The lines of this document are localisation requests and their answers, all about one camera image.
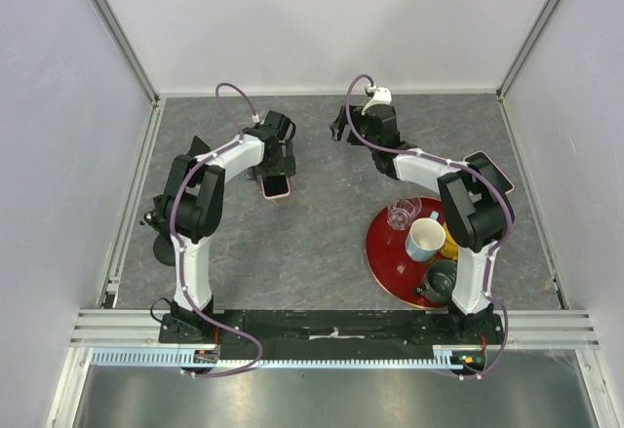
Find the black folding phone stand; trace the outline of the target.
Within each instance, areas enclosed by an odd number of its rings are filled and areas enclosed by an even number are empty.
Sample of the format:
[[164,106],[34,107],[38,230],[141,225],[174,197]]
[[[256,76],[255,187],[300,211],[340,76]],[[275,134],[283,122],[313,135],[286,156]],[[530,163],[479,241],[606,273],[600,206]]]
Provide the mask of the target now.
[[194,136],[191,140],[191,145],[187,154],[192,157],[197,157],[210,153],[211,151],[211,148],[203,140],[201,140],[198,136]]

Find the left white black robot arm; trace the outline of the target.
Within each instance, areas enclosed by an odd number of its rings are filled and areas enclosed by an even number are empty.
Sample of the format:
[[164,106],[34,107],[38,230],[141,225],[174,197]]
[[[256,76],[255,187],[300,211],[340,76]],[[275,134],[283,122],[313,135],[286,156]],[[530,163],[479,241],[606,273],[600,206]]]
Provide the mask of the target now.
[[203,343],[215,336],[210,241],[222,219],[225,185],[244,174],[267,200],[289,196],[295,132],[288,116],[270,110],[221,147],[211,149],[195,136],[189,150],[174,158],[164,192],[144,216],[158,232],[155,257],[176,272],[170,313],[161,321],[162,342]]

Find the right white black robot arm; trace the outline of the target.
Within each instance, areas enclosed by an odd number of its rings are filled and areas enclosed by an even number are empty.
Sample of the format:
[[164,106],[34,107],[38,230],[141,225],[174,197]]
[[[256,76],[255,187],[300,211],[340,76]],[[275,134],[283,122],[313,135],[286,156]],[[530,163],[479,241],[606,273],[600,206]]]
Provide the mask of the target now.
[[451,238],[459,246],[456,282],[450,296],[448,336],[471,342],[492,322],[491,275],[498,249],[514,224],[507,194],[510,179],[483,151],[461,162],[432,155],[402,140],[391,104],[342,104],[330,125],[334,140],[363,145],[384,175],[439,194]]

